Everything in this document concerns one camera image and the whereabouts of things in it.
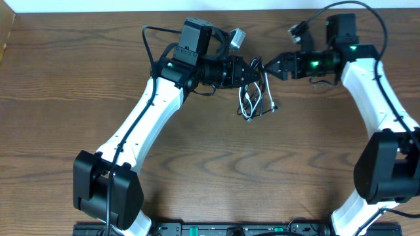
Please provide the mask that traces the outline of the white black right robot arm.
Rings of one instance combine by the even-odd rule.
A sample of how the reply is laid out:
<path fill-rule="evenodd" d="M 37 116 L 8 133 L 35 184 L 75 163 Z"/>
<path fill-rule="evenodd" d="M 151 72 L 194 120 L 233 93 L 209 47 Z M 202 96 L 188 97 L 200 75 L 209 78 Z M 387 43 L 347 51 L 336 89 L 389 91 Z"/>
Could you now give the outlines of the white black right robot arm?
<path fill-rule="evenodd" d="M 393 92 L 373 45 L 284 52 L 265 69 L 281 80 L 335 74 L 367 130 L 369 141 L 354 167 L 355 189 L 320 235 L 365 235 L 383 213 L 419 196 L 419 124 Z"/>

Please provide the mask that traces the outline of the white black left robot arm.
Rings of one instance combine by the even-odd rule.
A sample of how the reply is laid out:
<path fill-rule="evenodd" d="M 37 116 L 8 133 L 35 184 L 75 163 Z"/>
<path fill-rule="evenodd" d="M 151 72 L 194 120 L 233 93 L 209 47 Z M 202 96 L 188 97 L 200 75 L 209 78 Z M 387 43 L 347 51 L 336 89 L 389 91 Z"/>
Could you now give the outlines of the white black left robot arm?
<path fill-rule="evenodd" d="M 81 151 L 73 163 L 73 205 L 105 223 L 97 235 L 147 235 L 152 221 L 142 211 L 138 179 L 149 149 L 169 118 L 202 83 L 233 89 L 260 79 L 258 63 L 241 56 L 199 58 L 187 64 L 162 56 L 132 112 L 95 153 Z"/>

